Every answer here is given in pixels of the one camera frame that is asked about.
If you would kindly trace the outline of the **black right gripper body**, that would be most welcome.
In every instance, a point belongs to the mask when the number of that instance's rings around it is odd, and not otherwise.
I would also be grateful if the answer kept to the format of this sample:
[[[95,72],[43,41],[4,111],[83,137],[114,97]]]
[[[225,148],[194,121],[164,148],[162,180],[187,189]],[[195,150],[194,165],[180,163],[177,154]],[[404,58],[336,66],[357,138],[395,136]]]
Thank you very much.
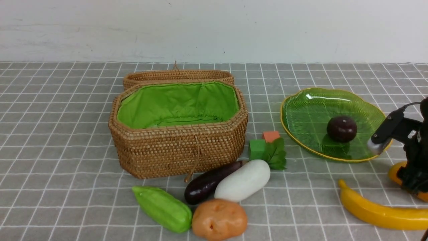
[[[412,195],[427,192],[427,98],[419,104],[423,121],[404,118],[403,130],[406,135],[412,131],[416,133],[403,141],[407,162],[397,171],[397,178],[401,181],[401,188]]]

